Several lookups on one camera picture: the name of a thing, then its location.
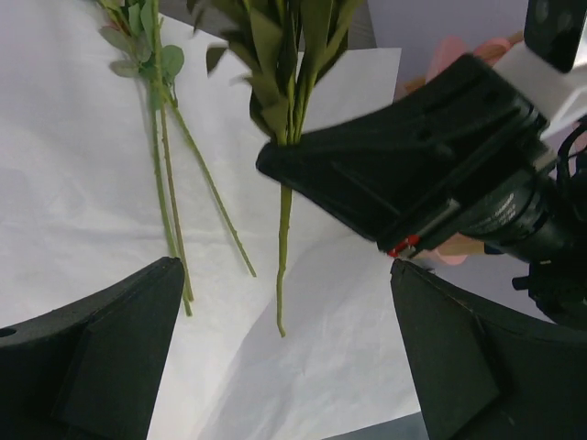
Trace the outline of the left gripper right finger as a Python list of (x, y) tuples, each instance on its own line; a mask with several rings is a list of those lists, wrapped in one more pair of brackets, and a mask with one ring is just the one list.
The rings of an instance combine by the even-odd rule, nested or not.
[(583, 439), (586, 334), (397, 259), (393, 304), (432, 439)]

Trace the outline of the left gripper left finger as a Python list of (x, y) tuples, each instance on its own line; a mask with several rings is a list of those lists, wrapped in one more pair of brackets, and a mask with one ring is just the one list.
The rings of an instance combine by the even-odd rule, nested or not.
[(146, 438), (183, 283), (182, 262), (161, 258), (2, 328), (2, 438)]

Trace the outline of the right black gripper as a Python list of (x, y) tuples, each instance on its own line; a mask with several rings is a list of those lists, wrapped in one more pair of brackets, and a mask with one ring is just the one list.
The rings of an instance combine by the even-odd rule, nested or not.
[(486, 196), (530, 177), (547, 121), (485, 62), (459, 57), (373, 113), (260, 151), (260, 173), (300, 193), (385, 253), (431, 248)]

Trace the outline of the green leafy stem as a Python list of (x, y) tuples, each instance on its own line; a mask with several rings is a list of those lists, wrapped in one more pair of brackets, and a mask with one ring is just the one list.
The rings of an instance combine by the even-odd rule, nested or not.
[(213, 73), (230, 53), (247, 68), (249, 118), (280, 152), (298, 144), (311, 95), (347, 51), (357, 1), (189, 1), (199, 30), (215, 9), (226, 20), (205, 52)]

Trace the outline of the white wrapping paper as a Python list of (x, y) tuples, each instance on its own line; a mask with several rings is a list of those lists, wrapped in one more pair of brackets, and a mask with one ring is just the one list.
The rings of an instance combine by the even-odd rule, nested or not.
[[(1, 4), (1, 322), (99, 291), (168, 252), (143, 87), (90, 1)], [(215, 38), (174, 19), (184, 120), (238, 230), (238, 252), (181, 130), (168, 125), (193, 313), (180, 316), (152, 439), (323, 439), (419, 409), (390, 290), (391, 260), (293, 201), (275, 324), (278, 185), (255, 161), (243, 65), (205, 69)]]

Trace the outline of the pink artificial flower bunch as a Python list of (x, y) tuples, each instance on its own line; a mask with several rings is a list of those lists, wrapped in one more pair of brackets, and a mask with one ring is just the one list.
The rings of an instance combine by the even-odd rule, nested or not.
[(229, 118), (237, 98), (222, 104), (218, 93), (204, 85), (205, 114), (197, 126), (210, 138), (196, 139), (183, 114), (187, 102), (176, 91), (178, 81), (193, 78), (192, 68), (215, 68), (227, 44), (212, 41), (207, 58), (195, 61), (165, 37), (168, 26), (159, 2), (101, 1), (98, 6), (105, 21), (98, 32), (119, 53), (109, 70), (141, 87), (141, 110), (150, 136), (159, 205), (141, 204), (141, 218), (134, 228), (159, 236), (170, 256), (183, 264), (191, 254), (219, 259), (233, 249), (255, 277), (242, 240), (251, 235), (255, 222), (249, 203), (250, 179), (239, 172), (240, 157), (228, 145), (241, 146), (246, 138), (256, 136)]

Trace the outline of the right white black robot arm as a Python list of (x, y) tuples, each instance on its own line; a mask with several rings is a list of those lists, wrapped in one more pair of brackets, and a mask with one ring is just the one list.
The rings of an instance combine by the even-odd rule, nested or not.
[(394, 258), (455, 235), (537, 265), (586, 253), (586, 192), (546, 118), (496, 69), (465, 54), (400, 101), (267, 143), (256, 166)]

